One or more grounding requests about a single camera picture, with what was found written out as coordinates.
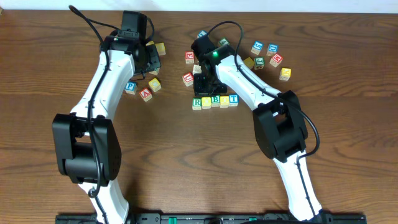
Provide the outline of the yellow O block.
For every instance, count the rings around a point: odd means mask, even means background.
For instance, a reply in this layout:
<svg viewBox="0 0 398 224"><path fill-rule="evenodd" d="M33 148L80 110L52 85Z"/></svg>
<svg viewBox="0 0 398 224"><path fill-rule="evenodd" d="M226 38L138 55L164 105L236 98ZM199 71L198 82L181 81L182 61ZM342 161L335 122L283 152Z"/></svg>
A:
<svg viewBox="0 0 398 224"><path fill-rule="evenodd" d="M203 110L211 108L211 97L203 97L201 99L201 107Z"/></svg>
<svg viewBox="0 0 398 224"><path fill-rule="evenodd" d="M229 107L229 96L220 96L220 108Z"/></svg>

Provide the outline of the blue L block top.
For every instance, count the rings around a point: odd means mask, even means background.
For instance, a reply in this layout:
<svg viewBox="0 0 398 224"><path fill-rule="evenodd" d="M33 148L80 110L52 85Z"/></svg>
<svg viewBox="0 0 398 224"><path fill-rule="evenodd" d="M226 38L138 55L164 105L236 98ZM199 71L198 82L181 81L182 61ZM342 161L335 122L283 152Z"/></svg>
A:
<svg viewBox="0 0 398 224"><path fill-rule="evenodd" d="M203 36L206 36L206 35L208 35L208 33L207 33L205 30L201 30L201 31L198 33L197 38L200 38L200 37L203 37Z"/></svg>

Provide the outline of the green B block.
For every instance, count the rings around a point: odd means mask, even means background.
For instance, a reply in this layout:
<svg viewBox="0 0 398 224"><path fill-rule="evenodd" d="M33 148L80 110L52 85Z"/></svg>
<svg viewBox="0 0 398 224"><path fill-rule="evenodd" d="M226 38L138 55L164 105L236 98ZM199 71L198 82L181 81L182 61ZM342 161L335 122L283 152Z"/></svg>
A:
<svg viewBox="0 0 398 224"><path fill-rule="evenodd" d="M220 95L211 97L211 107L220 107Z"/></svg>

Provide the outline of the green R block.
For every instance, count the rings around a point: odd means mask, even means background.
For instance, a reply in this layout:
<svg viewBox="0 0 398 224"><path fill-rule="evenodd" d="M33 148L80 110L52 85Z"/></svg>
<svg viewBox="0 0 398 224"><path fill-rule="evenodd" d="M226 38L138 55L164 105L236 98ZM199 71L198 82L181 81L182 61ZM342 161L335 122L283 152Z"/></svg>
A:
<svg viewBox="0 0 398 224"><path fill-rule="evenodd" d="M192 100L192 110L201 110L201 109L202 109L201 98L194 98Z"/></svg>

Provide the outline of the green 4 block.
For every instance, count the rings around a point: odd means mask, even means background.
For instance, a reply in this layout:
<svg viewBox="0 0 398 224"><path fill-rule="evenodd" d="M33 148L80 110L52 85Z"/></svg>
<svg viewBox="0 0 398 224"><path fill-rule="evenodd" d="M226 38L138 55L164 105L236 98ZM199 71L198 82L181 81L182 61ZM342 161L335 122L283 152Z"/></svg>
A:
<svg viewBox="0 0 398 224"><path fill-rule="evenodd" d="M224 45L229 45L230 42L227 38L222 38L218 41L218 47L222 47Z"/></svg>

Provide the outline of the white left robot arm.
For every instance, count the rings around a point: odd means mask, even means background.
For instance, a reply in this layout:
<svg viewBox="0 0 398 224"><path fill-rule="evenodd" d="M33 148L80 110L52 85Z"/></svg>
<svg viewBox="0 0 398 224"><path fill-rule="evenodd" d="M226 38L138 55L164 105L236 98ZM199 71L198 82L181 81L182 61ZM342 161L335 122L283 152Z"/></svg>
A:
<svg viewBox="0 0 398 224"><path fill-rule="evenodd" d="M160 68L146 15L124 11L121 27L100 38L99 63L81 100L68 114L56 114L53 139L59 172L85 191L93 215L58 215L56 223L135 223L117 176L121 147L113 119L129 80Z"/></svg>

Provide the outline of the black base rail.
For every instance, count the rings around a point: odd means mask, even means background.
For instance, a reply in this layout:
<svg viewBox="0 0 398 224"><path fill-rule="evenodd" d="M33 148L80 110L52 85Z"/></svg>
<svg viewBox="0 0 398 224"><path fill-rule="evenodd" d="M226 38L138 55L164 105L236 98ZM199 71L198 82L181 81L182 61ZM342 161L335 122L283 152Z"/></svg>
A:
<svg viewBox="0 0 398 224"><path fill-rule="evenodd" d="M300 223L287 213L266 213L263 215L161 215L158 213L137 213L127 217L128 224L240 224L240 223ZM324 224L367 224L364 215L332 215L321 213L305 223Z"/></svg>

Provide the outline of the green Z block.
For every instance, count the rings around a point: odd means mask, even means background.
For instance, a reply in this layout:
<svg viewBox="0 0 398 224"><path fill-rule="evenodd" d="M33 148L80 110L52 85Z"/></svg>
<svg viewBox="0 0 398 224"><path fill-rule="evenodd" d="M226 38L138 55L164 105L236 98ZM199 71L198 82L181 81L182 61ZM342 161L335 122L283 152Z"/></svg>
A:
<svg viewBox="0 0 398 224"><path fill-rule="evenodd" d="M160 71L160 68L156 68L155 70L151 71L150 74L158 75L159 71Z"/></svg>

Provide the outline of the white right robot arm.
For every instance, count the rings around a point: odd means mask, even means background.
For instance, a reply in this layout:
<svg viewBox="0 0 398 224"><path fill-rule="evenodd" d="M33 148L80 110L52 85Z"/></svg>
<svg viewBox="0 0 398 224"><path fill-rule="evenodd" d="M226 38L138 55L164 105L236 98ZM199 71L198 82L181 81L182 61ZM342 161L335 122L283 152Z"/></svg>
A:
<svg viewBox="0 0 398 224"><path fill-rule="evenodd" d="M273 160L287 192L290 213L299 221L314 221L322 211L307 169L308 131L312 124L292 91L284 93L262 81L229 45L215 46L208 36L191 49L201 66L194 76L196 96L216 96L232 89L252 110L260 150Z"/></svg>

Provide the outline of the red A block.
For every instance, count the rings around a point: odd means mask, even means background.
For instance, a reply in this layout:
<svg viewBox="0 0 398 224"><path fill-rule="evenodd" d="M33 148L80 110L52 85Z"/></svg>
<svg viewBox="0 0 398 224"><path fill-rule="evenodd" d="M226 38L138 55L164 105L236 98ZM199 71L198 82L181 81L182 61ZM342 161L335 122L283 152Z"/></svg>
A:
<svg viewBox="0 0 398 224"><path fill-rule="evenodd" d="M152 99L152 92L148 89L148 88L143 88L140 92L139 95L141 96L141 98L147 102L150 99Z"/></svg>

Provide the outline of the blue P block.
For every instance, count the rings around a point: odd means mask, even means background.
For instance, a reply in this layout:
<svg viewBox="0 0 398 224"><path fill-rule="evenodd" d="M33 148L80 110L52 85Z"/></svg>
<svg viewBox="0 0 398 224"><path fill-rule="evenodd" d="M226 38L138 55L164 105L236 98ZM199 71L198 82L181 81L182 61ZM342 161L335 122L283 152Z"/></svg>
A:
<svg viewBox="0 0 398 224"><path fill-rule="evenodd" d="M136 94L136 91L137 91L137 85L136 85L136 83L135 83L135 82L127 82L127 83L126 83L126 86L125 86L125 88L124 88L124 91L125 91L127 94L135 95L135 94Z"/></svg>

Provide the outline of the yellow S block top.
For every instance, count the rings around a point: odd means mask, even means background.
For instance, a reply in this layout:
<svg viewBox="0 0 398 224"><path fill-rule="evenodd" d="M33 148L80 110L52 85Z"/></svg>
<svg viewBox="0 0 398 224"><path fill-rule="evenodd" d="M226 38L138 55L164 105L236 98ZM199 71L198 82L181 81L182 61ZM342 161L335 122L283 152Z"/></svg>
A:
<svg viewBox="0 0 398 224"><path fill-rule="evenodd" d="M160 56L166 54L164 43L158 43L158 44L155 44L155 46L156 46L157 52Z"/></svg>

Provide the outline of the red U block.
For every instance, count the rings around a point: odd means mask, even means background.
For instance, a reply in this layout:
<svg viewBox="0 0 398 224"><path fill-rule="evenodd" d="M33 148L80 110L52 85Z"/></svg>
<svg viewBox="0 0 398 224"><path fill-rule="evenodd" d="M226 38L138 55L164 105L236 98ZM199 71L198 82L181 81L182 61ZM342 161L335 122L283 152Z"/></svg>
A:
<svg viewBox="0 0 398 224"><path fill-rule="evenodd" d="M191 86L193 85L194 77L191 72L188 72L182 76L182 80L185 86Z"/></svg>

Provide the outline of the blue T block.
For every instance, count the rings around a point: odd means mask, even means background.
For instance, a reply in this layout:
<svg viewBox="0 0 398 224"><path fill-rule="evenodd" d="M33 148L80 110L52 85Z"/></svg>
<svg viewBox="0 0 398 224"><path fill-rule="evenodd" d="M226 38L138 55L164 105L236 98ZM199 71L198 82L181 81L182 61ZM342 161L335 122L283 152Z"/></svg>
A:
<svg viewBox="0 0 398 224"><path fill-rule="evenodd" d="M238 106L239 96L237 94L229 95L229 107Z"/></svg>

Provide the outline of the blue 5 block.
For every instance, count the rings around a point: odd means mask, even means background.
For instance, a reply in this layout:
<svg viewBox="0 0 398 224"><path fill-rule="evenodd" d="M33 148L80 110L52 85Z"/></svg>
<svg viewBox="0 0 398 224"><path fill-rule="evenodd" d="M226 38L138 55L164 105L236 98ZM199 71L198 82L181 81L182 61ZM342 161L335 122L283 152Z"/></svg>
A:
<svg viewBox="0 0 398 224"><path fill-rule="evenodd" d="M255 55L259 55L262 48L263 48L264 44L258 40L255 40L252 48L251 48L251 53L255 54Z"/></svg>

